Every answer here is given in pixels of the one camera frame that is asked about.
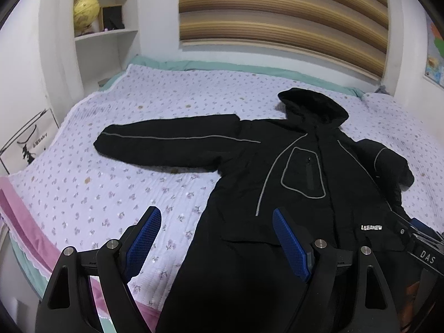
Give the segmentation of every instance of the black jacket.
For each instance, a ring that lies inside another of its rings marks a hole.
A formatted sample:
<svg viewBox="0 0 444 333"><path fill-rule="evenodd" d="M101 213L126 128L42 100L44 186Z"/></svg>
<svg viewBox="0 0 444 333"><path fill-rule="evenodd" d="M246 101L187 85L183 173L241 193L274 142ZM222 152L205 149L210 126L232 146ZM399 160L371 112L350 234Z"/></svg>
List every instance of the black jacket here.
<svg viewBox="0 0 444 333"><path fill-rule="evenodd" d="M124 162L221 175L157 333L284 331L305 284L292 274L272 228L280 206L315 239L377 252L398 309L416 281L401 241L385 227L391 209L409 219L399 186L413 183L407 161L378 142L347 137L339 130L347 112L325 95L291 89L279 99L287 120L150 120L111 125L97 138L97 151Z"/></svg>

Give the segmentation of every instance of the yellow globe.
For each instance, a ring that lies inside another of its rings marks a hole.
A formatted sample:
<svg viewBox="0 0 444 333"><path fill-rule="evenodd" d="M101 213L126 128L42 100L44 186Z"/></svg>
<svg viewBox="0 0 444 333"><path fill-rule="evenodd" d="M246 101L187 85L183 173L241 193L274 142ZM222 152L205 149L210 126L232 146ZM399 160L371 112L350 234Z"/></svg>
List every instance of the yellow globe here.
<svg viewBox="0 0 444 333"><path fill-rule="evenodd" d="M85 30L99 15L100 4L97 0L76 0L74 2L74 28Z"/></svg>

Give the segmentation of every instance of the striped window blind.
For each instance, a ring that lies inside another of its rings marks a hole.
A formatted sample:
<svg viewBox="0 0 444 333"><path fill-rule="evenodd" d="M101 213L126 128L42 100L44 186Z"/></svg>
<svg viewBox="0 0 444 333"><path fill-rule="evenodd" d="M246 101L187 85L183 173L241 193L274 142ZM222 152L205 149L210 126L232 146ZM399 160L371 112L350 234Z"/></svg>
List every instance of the striped window blind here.
<svg viewBox="0 0 444 333"><path fill-rule="evenodd" d="M267 46L333 60L379 79L387 0L179 0L184 45Z"/></svg>

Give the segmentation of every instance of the jacket sleeve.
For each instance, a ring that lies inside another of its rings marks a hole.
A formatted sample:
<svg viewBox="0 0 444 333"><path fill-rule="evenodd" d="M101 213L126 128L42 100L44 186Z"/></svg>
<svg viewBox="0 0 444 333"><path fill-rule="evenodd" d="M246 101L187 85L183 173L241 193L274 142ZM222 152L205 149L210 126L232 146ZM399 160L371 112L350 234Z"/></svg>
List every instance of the jacket sleeve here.
<svg viewBox="0 0 444 333"><path fill-rule="evenodd" d="M141 166L190 167L216 170L242 144L236 115L147 120L110 125L94 147L100 154Z"/></svg>
<svg viewBox="0 0 444 333"><path fill-rule="evenodd" d="M407 160L385 145L369 139L356 142L354 150L363 167L378 184L392 209L410 221L401 206L400 187L401 185L410 187L415 181Z"/></svg>

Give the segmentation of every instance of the silver bolt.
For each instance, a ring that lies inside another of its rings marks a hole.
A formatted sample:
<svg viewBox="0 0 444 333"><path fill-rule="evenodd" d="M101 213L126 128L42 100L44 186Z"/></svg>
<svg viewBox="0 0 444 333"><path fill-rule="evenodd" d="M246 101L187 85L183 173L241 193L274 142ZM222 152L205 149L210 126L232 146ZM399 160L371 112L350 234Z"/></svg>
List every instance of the silver bolt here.
<svg viewBox="0 0 444 333"><path fill-rule="evenodd" d="M327 242L325 240L322 240L322 239L317 239L314 242L314 244L315 244L315 246L317 246L318 248L321 248L321 249L323 249L323 248L325 248L327 246Z"/></svg>
<svg viewBox="0 0 444 333"><path fill-rule="evenodd" d="M367 246L363 246L361 247L361 252L362 254L370 255L372 253L372 250Z"/></svg>
<svg viewBox="0 0 444 333"><path fill-rule="evenodd" d="M69 255L71 255L73 253L74 253L74 248L72 246L68 246L68 248L66 248L63 251L63 254L66 255L66 256L69 256Z"/></svg>
<svg viewBox="0 0 444 333"><path fill-rule="evenodd" d="M108 249L114 249L117 246L118 246L118 240L112 239L109 242L107 242Z"/></svg>

